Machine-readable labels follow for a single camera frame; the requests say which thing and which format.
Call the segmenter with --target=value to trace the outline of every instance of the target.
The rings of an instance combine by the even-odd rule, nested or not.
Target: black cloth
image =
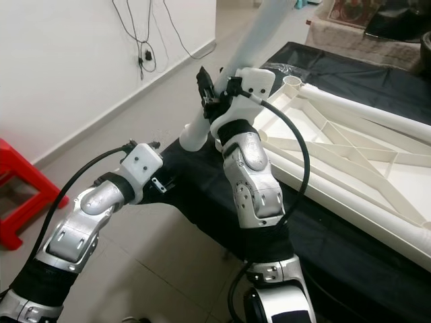
[[[431,124],[430,87],[405,72],[294,43],[287,43],[271,61],[307,69],[307,82],[335,95]],[[279,84],[283,76],[277,74]],[[162,197],[150,196],[151,202],[174,205],[200,230],[244,258],[232,189],[213,139],[195,153],[175,141],[162,155],[164,170],[175,176],[176,186]],[[282,183],[281,188],[287,209],[297,192]],[[431,322],[431,274],[341,217],[304,199],[290,218],[290,237],[306,269],[313,305],[324,317],[334,323]]]

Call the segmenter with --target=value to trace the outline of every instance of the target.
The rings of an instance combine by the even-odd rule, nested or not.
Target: baseboard
[[[203,45],[201,48],[192,53],[193,56],[200,57],[209,51],[211,51],[216,45],[216,39],[214,38],[207,44]],[[121,112],[128,109],[133,103],[135,103],[138,99],[142,98],[142,96],[146,95],[150,92],[154,87],[161,84],[165,79],[168,79],[172,75],[174,75],[177,71],[182,69],[184,66],[188,65],[192,61],[191,57],[185,57],[182,61],[179,61],[173,68],[169,71],[161,74],[159,77],[155,78],[149,85],[144,85],[139,88],[135,92],[133,92],[130,96],[120,101],[118,104],[115,104],[110,110],[105,112],[103,115],[99,116],[97,119],[89,122],[83,128],[77,130],[74,134],[70,135],[64,141],[60,142],[58,145],[53,147],[50,151],[45,153],[43,156],[37,158],[32,161],[32,164],[35,165],[38,169],[42,169],[43,167],[49,165],[51,162],[56,160],[59,156],[65,153],[67,150],[71,149],[73,146],[78,144],[80,141],[94,133],[99,128],[103,127],[111,120],[113,120],[116,116],[118,116]]]

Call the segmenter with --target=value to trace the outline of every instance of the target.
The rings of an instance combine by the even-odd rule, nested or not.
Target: red plastic stool
[[[0,244],[10,250],[18,249],[22,245],[16,231],[40,212],[45,205],[53,202],[60,192],[48,178],[25,160],[6,141],[0,139],[0,186],[14,176],[32,185],[39,193],[20,205],[6,219],[0,219]],[[69,198],[65,196],[61,200],[59,208],[66,206],[68,202]]]

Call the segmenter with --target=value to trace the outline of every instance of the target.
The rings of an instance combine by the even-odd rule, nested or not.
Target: black tablecloth
[[[272,62],[306,69],[306,81],[329,93],[431,124],[431,87],[406,72],[383,69],[287,43]],[[279,71],[276,86],[284,76]],[[213,139],[196,153],[178,141],[165,149],[164,169],[176,186],[152,202],[174,205],[198,228],[244,257],[232,190]],[[296,191],[281,184],[285,208]],[[290,219],[290,233],[306,272],[347,311],[316,288],[308,288],[316,310],[333,322],[431,322],[431,274],[336,214],[305,199]]]

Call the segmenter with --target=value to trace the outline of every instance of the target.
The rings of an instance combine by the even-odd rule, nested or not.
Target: white wall
[[[132,32],[125,0],[115,1]],[[129,2],[138,35],[146,33],[148,1]],[[216,0],[166,3],[189,52],[214,41]],[[0,137],[37,162],[184,61],[162,0],[153,11],[168,57],[151,17],[158,71],[141,81],[136,43],[111,0],[0,0]]]

